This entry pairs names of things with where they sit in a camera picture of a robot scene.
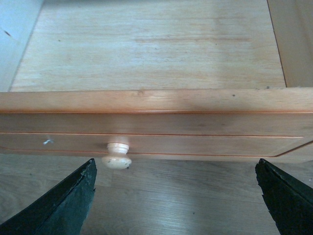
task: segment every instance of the wooden floor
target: wooden floor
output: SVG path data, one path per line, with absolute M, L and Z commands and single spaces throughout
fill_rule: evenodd
M 0 155 L 0 223 L 89 158 Z M 83 235 L 279 235 L 255 163 L 134 160 L 98 174 Z M 313 162 L 276 164 L 313 186 Z

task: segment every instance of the drawer front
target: drawer front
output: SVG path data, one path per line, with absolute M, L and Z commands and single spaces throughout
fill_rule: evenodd
M 0 114 L 0 132 L 311 136 L 312 114 Z
M 6 150 L 106 153 L 107 143 L 122 142 L 130 154 L 274 157 L 303 144 L 302 137 L 89 135 L 1 133 Z

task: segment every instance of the drawer knob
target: drawer knob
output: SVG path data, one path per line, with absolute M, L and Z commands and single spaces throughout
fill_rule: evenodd
M 103 164 L 110 169 L 125 169 L 132 160 L 126 155 L 129 146 L 123 143 L 108 143 L 108 155 L 102 158 Z

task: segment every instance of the cabinet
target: cabinet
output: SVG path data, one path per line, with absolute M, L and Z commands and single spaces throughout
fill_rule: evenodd
M 102 156 L 119 141 L 133 158 L 313 159 L 286 157 L 313 141 L 311 3 L 32 3 L 3 2 L 28 13 L 1 22 L 2 152 Z

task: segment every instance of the wood grain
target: wood grain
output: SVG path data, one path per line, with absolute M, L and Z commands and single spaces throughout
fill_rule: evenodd
M 47 0 L 11 91 L 285 87 L 266 0 Z
M 0 222 L 85 160 L 21 157 L 0 155 Z M 38 174 L 30 175 L 34 163 Z M 101 185 L 108 170 L 97 162 L 95 199 L 82 234 L 279 235 L 257 185 L 255 164 L 134 160 L 128 170 L 111 171 L 112 184 Z M 313 162 L 276 165 L 313 187 Z
M 22 154 L 0 154 L 0 175 L 6 176 L 7 178 L 18 176 L 60 182 L 89 159 L 90 157 L 86 156 L 51 157 L 40 155 L 28 156 Z M 96 184 L 110 186 L 112 181 L 112 170 L 105 169 L 100 158 L 96 159 L 96 164 L 98 168 Z
M 313 2 L 268 0 L 287 87 L 313 87 Z
M 8 92 L 44 0 L 0 4 L 0 92 Z
M 313 113 L 313 88 L 0 93 L 0 113 Z
M 34 178 L 30 173 L 26 177 L 0 174 L 0 224 L 45 194 L 49 186 L 45 177 Z
M 312 136 L 312 114 L 0 114 L 0 133 Z
M 0 134 L 0 148 L 8 150 L 105 154 L 111 142 L 128 144 L 133 154 L 274 157 L 307 141 L 303 137 Z
M 98 187 L 83 235 L 277 235 L 263 204 Z

